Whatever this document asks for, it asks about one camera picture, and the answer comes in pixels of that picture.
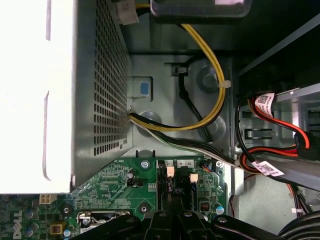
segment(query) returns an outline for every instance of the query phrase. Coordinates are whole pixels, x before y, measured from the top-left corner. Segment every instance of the ventilation holes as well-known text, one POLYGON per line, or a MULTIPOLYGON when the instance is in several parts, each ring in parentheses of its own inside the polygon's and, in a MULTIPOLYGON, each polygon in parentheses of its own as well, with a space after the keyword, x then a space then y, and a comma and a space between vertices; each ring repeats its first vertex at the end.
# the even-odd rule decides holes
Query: ventilation holes
POLYGON ((128 143, 128 61, 106 0, 96 0, 94 54, 93 154, 98 156, 128 143))

